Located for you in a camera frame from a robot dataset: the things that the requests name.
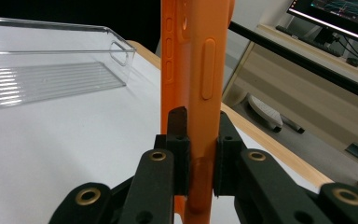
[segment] keyboard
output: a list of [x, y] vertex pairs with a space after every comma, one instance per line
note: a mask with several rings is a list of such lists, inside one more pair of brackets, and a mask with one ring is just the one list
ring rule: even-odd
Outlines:
[[309, 45], [312, 45], [313, 47], [317, 48], [317, 49], [321, 49], [323, 50], [324, 52], [327, 52], [329, 54], [332, 54], [336, 57], [341, 57], [342, 56], [342, 53], [336, 51], [336, 50], [333, 50], [333, 49], [330, 49], [329, 47], [326, 47], [325, 45], [323, 44], [320, 44], [320, 43], [317, 43], [315, 41], [313, 41], [312, 39], [309, 39], [309, 38], [306, 38], [306, 37], [302, 37], [302, 36], [297, 36], [295, 35], [293, 32], [289, 31], [288, 29], [282, 27], [282, 26], [276, 26], [275, 27], [277, 30], [283, 32], [284, 34], [287, 34], [287, 35], [290, 35], [291, 37], [295, 38], [295, 39], [298, 39], [300, 41], [303, 41]]

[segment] floor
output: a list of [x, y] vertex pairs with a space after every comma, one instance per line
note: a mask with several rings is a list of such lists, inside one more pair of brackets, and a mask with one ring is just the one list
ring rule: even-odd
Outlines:
[[254, 112], [246, 99], [232, 108], [332, 180], [357, 186], [358, 163], [312, 133], [296, 132], [287, 125], [286, 118], [282, 118], [282, 130], [273, 132], [273, 127]]

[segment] computer monitor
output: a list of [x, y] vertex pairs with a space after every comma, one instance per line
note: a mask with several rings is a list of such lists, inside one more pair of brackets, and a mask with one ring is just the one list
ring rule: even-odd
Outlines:
[[321, 44], [336, 32], [358, 41], [358, 0], [294, 0], [289, 14], [321, 26]]

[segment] orange plastic case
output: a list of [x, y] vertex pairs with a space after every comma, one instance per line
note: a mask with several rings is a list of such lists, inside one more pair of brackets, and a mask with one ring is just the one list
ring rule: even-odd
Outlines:
[[161, 132], [168, 112], [187, 108], [190, 187], [175, 211], [185, 224], [209, 223], [227, 28], [234, 0], [161, 0]]

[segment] computer mouse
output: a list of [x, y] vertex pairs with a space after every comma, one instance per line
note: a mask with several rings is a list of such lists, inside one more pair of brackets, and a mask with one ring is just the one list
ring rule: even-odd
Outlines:
[[354, 66], [354, 67], [357, 67], [358, 66], [358, 59], [355, 59], [355, 58], [347, 58], [347, 63]]

